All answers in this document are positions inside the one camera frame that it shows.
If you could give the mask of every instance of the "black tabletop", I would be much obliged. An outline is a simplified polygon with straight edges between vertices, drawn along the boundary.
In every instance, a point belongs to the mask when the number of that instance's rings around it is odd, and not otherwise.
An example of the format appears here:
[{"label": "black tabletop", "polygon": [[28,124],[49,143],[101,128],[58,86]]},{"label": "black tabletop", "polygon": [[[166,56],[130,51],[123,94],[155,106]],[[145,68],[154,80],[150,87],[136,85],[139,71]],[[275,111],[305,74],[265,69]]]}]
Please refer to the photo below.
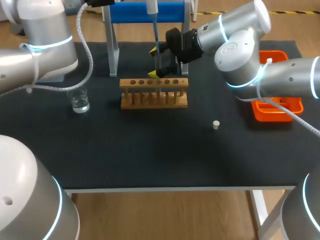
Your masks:
[{"label": "black tabletop", "polygon": [[[188,108],[121,110],[119,78],[147,78],[153,44],[120,43],[117,78],[108,77],[106,44],[89,46],[89,112],[73,113],[61,92],[0,98],[0,134],[26,144],[63,188],[293,186],[317,165],[317,137],[297,122],[257,122],[251,104],[227,88],[213,56],[189,65]],[[83,47],[76,48],[79,66],[64,85],[88,70]],[[260,48],[301,56],[292,41],[262,41]],[[302,103],[302,118],[320,128],[319,103]]]}]

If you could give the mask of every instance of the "glass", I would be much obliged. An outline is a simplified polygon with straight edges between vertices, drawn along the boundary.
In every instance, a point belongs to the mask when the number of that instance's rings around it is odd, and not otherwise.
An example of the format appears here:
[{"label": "glass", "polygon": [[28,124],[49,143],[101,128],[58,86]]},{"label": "glass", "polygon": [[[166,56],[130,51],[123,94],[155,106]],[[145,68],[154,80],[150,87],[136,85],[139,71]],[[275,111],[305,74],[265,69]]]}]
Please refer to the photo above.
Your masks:
[{"label": "glass", "polygon": [[77,114],[83,114],[90,109],[90,104],[85,87],[79,87],[75,90],[67,92],[68,97],[71,99],[73,111]]}]

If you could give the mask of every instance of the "orange tray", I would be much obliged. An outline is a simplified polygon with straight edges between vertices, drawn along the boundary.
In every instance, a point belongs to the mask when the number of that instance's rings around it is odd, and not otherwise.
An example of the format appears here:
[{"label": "orange tray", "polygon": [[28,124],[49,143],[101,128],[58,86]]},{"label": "orange tray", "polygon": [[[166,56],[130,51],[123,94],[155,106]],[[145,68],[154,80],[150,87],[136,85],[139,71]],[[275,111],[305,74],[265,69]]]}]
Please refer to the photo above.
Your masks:
[{"label": "orange tray", "polygon": [[[265,64],[269,58],[272,58],[273,63],[288,60],[287,54],[283,51],[260,51],[260,63]],[[304,111],[300,97],[274,97],[272,101],[289,109],[296,115]],[[291,122],[293,120],[291,116],[269,103],[255,100],[251,102],[251,105],[255,118],[260,122]]]}]

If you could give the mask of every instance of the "wooden test tube rack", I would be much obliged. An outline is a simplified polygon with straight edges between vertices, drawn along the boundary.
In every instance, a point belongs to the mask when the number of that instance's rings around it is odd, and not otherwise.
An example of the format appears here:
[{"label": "wooden test tube rack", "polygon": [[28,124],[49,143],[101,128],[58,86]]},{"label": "wooden test tube rack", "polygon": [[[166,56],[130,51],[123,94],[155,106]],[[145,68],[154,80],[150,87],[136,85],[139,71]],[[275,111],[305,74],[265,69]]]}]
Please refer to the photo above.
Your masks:
[{"label": "wooden test tube rack", "polygon": [[[121,109],[187,108],[188,86],[188,78],[120,79],[120,88],[124,90],[121,96]],[[177,91],[166,91],[173,88],[177,88]],[[155,92],[144,92],[143,89],[154,89]]]}]

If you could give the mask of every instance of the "floor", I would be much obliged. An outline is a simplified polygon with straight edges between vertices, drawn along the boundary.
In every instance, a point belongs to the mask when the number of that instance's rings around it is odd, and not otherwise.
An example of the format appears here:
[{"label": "floor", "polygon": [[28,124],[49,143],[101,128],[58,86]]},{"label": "floor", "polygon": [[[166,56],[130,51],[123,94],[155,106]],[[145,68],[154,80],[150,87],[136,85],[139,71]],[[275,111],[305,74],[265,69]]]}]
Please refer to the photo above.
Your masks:
[{"label": "floor", "polygon": [[[248,0],[199,0],[199,12],[229,11]],[[270,11],[319,11],[319,0],[265,0]],[[196,28],[217,15],[199,15]],[[272,30],[264,40],[296,40],[304,57],[320,55],[320,15],[272,14]],[[74,16],[68,18],[79,41]],[[85,13],[81,21],[88,42],[105,42],[100,14]],[[159,25],[159,38],[179,24]],[[118,41],[153,42],[150,24],[119,24]],[[9,34],[9,23],[0,22],[0,46],[17,47],[23,38]],[[270,212],[281,190],[263,191]],[[81,221],[80,240],[255,240],[252,208],[245,191],[83,193],[73,196]],[[283,240],[278,231],[273,240]]]}]

